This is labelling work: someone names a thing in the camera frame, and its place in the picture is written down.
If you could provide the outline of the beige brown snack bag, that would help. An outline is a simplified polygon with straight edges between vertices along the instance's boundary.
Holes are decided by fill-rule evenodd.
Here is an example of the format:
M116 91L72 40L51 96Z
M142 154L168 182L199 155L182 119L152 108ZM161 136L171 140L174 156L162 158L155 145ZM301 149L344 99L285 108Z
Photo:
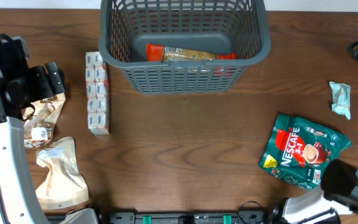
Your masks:
M53 137L53 131L65 102L65 94L32 103L35 110L24 110L24 146L38 148L47 145Z

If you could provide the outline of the green Nescafe coffee bag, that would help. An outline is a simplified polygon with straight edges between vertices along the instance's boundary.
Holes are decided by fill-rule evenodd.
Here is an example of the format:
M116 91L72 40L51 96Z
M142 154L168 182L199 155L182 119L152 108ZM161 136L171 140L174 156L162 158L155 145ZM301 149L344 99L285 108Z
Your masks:
M299 116L279 114L259 167L286 183L311 190L330 162L351 146L342 133Z

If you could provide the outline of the white tissue multipack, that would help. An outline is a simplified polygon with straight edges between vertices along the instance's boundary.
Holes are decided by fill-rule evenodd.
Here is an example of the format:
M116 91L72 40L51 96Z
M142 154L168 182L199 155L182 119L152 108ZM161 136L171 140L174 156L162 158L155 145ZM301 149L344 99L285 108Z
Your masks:
M109 134L109 78L100 52L85 55L88 129L95 135Z

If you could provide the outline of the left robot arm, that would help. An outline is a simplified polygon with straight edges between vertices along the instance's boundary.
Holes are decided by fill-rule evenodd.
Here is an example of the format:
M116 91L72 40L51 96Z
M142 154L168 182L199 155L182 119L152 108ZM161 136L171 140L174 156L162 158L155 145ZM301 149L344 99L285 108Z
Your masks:
M0 223L102 223L93 207L46 216L35 194L24 146L22 110L65 91L55 62L29 67L21 37L0 34Z

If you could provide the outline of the grey plastic basket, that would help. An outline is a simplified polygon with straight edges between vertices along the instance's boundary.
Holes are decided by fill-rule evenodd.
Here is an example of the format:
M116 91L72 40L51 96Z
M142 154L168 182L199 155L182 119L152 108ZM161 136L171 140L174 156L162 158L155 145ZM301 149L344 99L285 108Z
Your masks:
M213 59L147 58L147 45L213 54ZM263 0L102 0L99 52L148 95L226 91L269 54Z

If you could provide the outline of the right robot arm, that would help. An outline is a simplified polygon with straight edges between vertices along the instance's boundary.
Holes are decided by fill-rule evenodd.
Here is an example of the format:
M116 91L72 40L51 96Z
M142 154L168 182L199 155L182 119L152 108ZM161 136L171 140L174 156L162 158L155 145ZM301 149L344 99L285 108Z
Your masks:
M277 206L273 223L339 223L340 215L358 213L358 168L339 159L350 144L333 129L278 116L259 166L307 192Z

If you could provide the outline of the pale green wipes packet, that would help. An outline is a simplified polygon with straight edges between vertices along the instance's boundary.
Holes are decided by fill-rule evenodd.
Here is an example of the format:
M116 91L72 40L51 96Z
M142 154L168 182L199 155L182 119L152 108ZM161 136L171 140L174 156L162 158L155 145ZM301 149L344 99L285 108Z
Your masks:
M333 103L331 110L339 115L351 119L351 87L345 83L329 82Z

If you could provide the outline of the orange biscuit packet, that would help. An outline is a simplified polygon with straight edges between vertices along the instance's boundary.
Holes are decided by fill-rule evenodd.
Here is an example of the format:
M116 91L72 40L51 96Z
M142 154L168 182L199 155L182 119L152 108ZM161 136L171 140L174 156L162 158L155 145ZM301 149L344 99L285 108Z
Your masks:
M231 60L236 58L234 52L219 55L199 50L151 43L146 45L146 54L149 62L204 62L211 60Z

